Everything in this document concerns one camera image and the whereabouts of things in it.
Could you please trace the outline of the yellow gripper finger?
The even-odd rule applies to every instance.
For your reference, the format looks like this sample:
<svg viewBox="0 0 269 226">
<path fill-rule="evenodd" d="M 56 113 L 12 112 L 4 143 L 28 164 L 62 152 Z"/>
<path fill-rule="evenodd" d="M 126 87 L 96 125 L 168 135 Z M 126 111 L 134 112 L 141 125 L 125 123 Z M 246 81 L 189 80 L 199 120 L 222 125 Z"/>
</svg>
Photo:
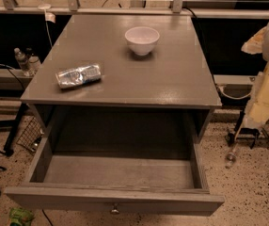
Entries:
<svg viewBox="0 0 269 226">
<path fill-rule="evenodd" d="M 263 27 L 256 34 L 254 34 L 243 44 L 241 51 L 250 55 L 261 54 L 265 30 L 266 27 Z"/>
<path fill-rule="evenodd" d="M 269 72 L 259 72 L 245 107 L 243 127 L 260 129 L 269 120 Z"/>
</svg>

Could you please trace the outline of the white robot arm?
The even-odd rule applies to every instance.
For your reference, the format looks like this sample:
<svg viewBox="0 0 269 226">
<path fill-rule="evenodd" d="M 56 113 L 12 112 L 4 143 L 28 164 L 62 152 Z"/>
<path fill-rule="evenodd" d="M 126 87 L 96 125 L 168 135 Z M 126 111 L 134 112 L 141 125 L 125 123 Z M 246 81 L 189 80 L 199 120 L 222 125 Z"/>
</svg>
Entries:
<svg viewBox="0 0 269 226">
<path fill-rule="evenodd" d="M 241 50 L 250 55 L 262 54 L 269 65 L 269 22 L 244 43 Z M 243 127 L 259 129 L 269 120 L 269 70 L 258 73 L 245 107 Z"/>
</svg>

